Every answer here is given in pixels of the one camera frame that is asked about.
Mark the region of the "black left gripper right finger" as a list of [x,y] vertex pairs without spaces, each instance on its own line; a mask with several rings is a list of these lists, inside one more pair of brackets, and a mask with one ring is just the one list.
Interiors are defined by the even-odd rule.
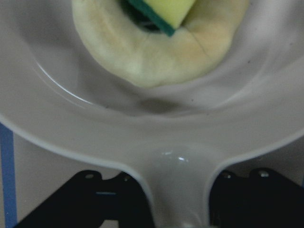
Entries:
[[211,188],[209,223],[216,228],[302,228],[304,189],[272,169],[253,169],[248,177],[224,170]]

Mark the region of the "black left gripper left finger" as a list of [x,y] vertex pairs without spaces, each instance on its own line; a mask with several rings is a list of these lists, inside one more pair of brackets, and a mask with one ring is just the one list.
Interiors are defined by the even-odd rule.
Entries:
[[97,171],[76,173],[16,227],[99,228],[106,220],[120,228],[155,227],[142,187],[125,172],[107,180]]

